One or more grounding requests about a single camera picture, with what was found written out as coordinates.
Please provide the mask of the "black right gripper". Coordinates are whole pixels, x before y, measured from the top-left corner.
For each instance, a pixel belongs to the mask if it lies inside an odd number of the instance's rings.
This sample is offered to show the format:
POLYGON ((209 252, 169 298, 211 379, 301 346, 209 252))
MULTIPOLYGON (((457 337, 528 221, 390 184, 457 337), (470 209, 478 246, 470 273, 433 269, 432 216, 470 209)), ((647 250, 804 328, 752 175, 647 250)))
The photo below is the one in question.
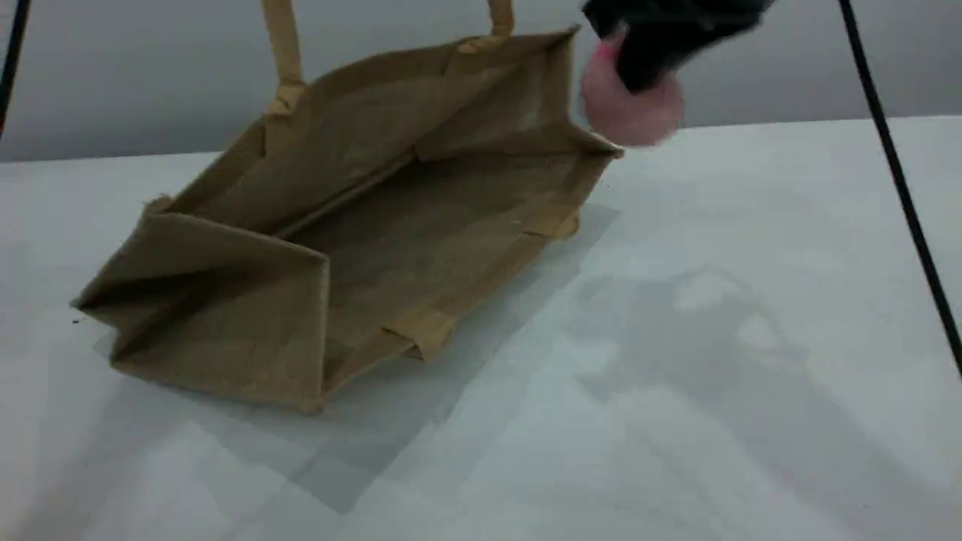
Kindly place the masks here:
POLYGON ((749 33, 773 1, 586 1, 582 14, 602 40, 623 38, 616 75, 632 95, 652 89, 679 53, 749 33))

